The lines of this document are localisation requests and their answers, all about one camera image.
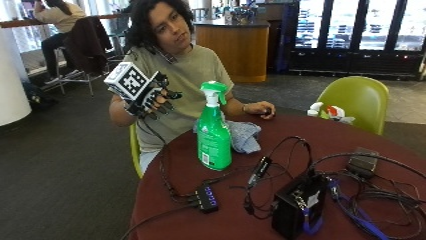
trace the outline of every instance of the green bottle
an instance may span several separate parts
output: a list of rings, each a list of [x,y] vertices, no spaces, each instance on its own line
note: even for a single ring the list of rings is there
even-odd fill
[[[201,84],[207,97],[197,125],[199,159],[211,169],[224,170],[231,164],[231,132],[223,120],[219,99],[227,104],[227,85],[209,81]]]

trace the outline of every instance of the person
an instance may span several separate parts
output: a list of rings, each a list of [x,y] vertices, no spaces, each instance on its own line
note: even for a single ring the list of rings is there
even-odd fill
[[[128,40],[132,44],[124,61],[134,62],[146,76],[158,71],[167,75],[168,88],[183,92],[183,97],[171,100],[175,111],[159,115],[159,120],[150,117],[139,118],[128,111],[128,104],[118,93],[110,105],[111,120],[118,126],[138,123],[138,136],[142,147],[140,164],[146,172],[148,164],[160,152],[166,143],[193,128],[205,107],[205,95],[200,90],[201,83],[219,81],[228,86],[227,105],[221,106],[225,116],[259,114],[265,120],[272,119],[276,107],[263,101],[243,104],[233,96],[235,83],[216,53],[191,43],[193,15],[188,3],[183,0],[140,0],[134,6],[132,27]],[[167,100],[156,98],[154,111]]]
[[[47,64],[47,71],[51,77],[51,80],[46,84],[51,84],[59,80],[58,76],[58,62],[55,49],[64,46],[64,39],[67,38],[68,32],[76,24],[76,21],[80,18],[86,17],[86,13],[79,5],[74,3],[64,2],[63,0],[46,0],[48,9],[44,8],[42,0],[35,2],[35,18],[44,23],[51,23],[58,28],[59,33],[47,38],[42,42],[42,51]],[[64,58],[67,61],[67,68],[75,69],[75,65],[70,54],[67,51],[63,51]]]

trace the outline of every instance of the dark hair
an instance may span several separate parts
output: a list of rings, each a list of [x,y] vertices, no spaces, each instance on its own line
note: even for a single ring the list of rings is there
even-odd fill
[[[150,12],[160,2],[167,3],[176,10],[186,19],[191,33],[195,32],[195,26],[192,25],[193,15],[187,2],[183,0],[138,1],[132,9],[132,27],[127,33],[127,42],[131,46],[147,48],[152,53],[155,53],[154,48],[159,47],[159,42],[150,22]]]
[[[46,2],[50,7],[58,7],[68,16],[72,15],[68,5],[63,0],[46,0]]]

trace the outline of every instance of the blue strap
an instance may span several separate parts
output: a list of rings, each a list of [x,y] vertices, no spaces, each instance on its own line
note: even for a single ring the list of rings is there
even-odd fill
[[[349,203],[349,197],[343,194],[343,192],[340,192],[339,190],[339,183],[337,180],[332,180],[332,182],[329,183],[329,188],[332,190],[332,196],[333,199],[337,201],[341,209],[344,210],[344,212],[347,213],[347,215],[352,218],[352,220],[355,222],[357,222],[360,225],[363,225],[368,231],[381,240],[389,240],[387,234],[377,228],[377,226],[371,222],[372,218],[369,217],[369,215],[367,214],[367,212],[361,209],[357,208],[360,215],[363,216],[363,218],[357,217],[344,206],[343,204],[343,200]]]
[[[323,217],[320,217],[319,221],[316,222],[315,226],[311,226],[311,222],[309,222],[309,208],[303,209],[304,211],[304,216],[305,216],[305,220],[304,220],[304,231],[305,233],[308,233],[309,235],[315,235],[316,232],[319,232],[320,227],[323,225]]]

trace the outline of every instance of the blue cloth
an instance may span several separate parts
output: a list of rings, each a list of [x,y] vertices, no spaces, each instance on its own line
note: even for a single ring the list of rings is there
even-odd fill
[[[193,132],[197,133],[196,121]],[[239,153],[253,153],[261,150],[261,146],[257,143],[259,133],[263,130],[260,126],[251,122],[233,122],[225,120],[231,131],[231,144],[236,152]]]

